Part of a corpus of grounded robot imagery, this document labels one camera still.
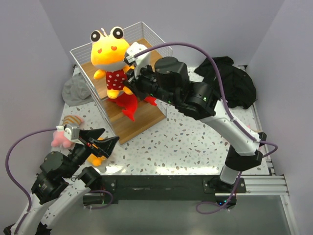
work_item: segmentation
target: striped plush toy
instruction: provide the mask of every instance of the striped plush toy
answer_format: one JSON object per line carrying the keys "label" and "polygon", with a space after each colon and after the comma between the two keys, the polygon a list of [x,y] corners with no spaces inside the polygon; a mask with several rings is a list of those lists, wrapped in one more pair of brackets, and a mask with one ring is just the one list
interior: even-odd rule
{"label": "striped plush toy", "polygon": [[[67,124],[77,124],[80,125],[84,120],[77,115],[67,115],[63,118],[62,125],[65,126]],[[51,142],[52,147],[63,146],[64,148],[70,148],[73,142],[68,140],[64,136],[64,131],[55,131],[53,133],[53,141]]]}

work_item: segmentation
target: speckled table surface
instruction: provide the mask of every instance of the speckled table surface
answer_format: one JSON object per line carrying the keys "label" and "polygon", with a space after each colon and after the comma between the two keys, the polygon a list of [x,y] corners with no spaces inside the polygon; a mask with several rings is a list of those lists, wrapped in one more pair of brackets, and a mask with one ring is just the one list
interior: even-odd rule
{"label": "speckled table surface", "polygon": [[[190,80],[203,78],[189,68]],[[231,109],[245,125],[256,130],[253,109]],[[94,102],[69,107],[65,115],[79,115],[84,119],[82,129],[105,128],[103,138],[114,136],[109,125],[102,119]],[[102,174],[116,175],[218,175],[224,165],[229,143],[211,127],[186,117],[168,106],[167,119],[136,136],[124,145],[117,144],[109,159],[97,167]],[[60,147],[55,151],[68,153]],[[245,175],[269,175],[266,161]]]}

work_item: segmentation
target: wire rack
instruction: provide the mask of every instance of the wire rack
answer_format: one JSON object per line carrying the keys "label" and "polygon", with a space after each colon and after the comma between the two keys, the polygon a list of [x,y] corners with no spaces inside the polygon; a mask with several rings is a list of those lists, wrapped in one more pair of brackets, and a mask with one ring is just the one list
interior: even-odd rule
{"label": "wire rack", "polygon": [[[125,40],[132,44],[134,42],[138,42],[142,39],[150,44],[151,46],[156,46],[159,44],[165,43],[151,28],[149,28],[144,22],[137,22],[129,27],[126,27],[124,30],[124,37]],[[78,69],[80,70],[81,74],[83,75],[86,84],[91,92],[91,96],[95,101],[99,112],[101,113],[102,118],[110,125],[111,130],[114,132],[112,124],[110,122],[109,116],[102,105],[101,98],[96,91],[96,88],[92,81],[88,77],[89,71],[85,71],[82,67],[83,64],[90,62],[90,54],[91,54],[91,47],[92,43],[87,43],[80,47],[74,48],[70,51],[70,54],[74,58]],[[173,50],[171,47],[163,47],[156,50],[162,57],[165,56],[172,56]],[[162,113],[167,116],[167,106],[168,104],[162,101],[157,101],[158,108],[162,111]]]}

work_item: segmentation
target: gray floor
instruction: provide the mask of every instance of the gray floor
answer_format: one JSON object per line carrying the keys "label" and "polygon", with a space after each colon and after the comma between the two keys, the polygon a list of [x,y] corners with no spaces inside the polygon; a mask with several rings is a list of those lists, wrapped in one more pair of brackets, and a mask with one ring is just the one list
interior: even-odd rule
{"label": "gray floor", "polygon": [[198,214],[195,204],[120,201],[90,211],[80,203],[67,211],[52,235],[290,235],[278,196],[241,196],[230,212],[214,215]]}

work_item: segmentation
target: gray cloth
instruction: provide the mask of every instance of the gray cloth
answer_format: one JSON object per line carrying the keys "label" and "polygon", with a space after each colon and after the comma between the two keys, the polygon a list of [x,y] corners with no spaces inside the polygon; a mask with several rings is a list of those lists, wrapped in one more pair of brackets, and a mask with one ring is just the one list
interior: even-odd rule
{"label": "gray cloth", "polygon": [[75,74],[64,84],[62,97],[69,106],[87,104],[93,101],[90,90],[81,73]]}

